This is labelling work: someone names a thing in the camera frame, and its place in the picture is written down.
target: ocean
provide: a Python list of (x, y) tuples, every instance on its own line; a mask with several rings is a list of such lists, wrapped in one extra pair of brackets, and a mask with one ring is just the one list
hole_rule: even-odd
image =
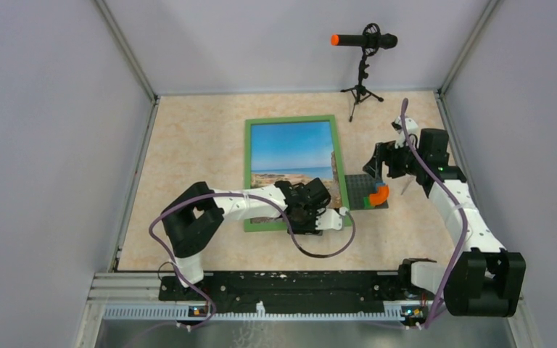
[(252, 170), (257, 174), (303, 174), (311, 178), (332, 179), (332, 167)]

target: green picture frame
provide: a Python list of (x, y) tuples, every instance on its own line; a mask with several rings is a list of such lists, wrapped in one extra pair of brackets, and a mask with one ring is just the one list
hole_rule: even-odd
[[(334, 150), (334, 161), (339, 183), (339, 191), (342, 201), (342, 206), (349, 208), (349, 197), (347, 196), (347, 184), (344, 179), (344, 168), (342, 162), (342, 150), (340, 148), (340, 140), (337, 130), (336, 119), (334, 115), (317, 115), (317, 116), (296, 116), (296, 117), (272, 117), (272, 118), (258, 118), (252, 120), (245, 120), (244, 123), (244, 188), (250, 189), (252, 187), (252, 128), (255, 125), (272, 125), (284, 123), (315, 123), (315, 122), (328, 122), (330, 125), (330, 133), (332, 137), (332, 145)], [(344, 219), (345, 226), (351, 226), (349, 219)], [(251, 220), (244, 221), (245, 232), (260, 232), (260, 231), (286, 231), (287, 226), (284, 222), (268, 222), (268, 223), (253, 223)]]

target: beige floor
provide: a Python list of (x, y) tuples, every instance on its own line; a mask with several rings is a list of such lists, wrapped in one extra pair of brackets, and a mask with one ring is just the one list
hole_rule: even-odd
[[(162, 97), (141, 174), (120, 270), (156, 270), (168, 258), (148, 235), (148, 225), (183, 190), (196, 181), (217, 189), (241, 189), (244, 172), (244, 121), (260, 117), (336, 115), (345, 174), (361, 173), (374, 144), (397, 134), (389, 125), (403, 97), (408, 115), (420, 128), (442, 128), (431, 91), (383, 92), (385, 102), (358, 106), (347, 118), (347, 94), (255, 94)], [(390, 270), (406, 257), (447, 262), (453, 245), (421, 188), (413, 183), (400, 195), (407, 178), (387, 179), (389, 209), (353, 213), (357, 235), (352, 246), (331, 259), (312, 259), (296, 250), (286, 232), (243, 232), (242, 223), (225, 223), (203, 252), (206, 270)], [(168, 238), (157, 226), (157, 234)], [(322, 237), (298, 236), (311, 252), (340, 248), (350, 228)]]

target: green block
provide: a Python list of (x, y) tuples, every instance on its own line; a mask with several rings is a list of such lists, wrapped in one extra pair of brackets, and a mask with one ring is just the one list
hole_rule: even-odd
[(374, 207), (371, 205), (371, 200), (368, 197), (364, 197), (364, 209), (373, 209)]

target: beach photo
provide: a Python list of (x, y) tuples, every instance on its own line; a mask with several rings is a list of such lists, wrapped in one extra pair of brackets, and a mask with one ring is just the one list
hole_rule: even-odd
[(342, 206), (329, 121), (253, 125), (250, 146), (252, 189), (281, 180), (295, 184), (320, 178), (332, 197), (329, 207)]

